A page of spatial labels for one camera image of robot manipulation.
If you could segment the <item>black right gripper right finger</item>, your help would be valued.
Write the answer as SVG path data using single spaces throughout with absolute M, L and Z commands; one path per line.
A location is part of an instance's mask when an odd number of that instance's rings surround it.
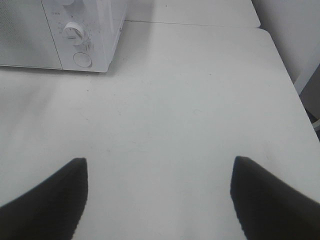
M 320 238 L 320 204 L 248 157 L 234 160 L 230 196 L 248 240 Z

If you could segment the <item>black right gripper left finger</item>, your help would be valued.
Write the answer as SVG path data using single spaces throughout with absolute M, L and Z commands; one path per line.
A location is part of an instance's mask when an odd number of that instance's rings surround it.
M 0 208 L 2 240 L 70 240 L 88 199 L 88 165 L 74 158 Z

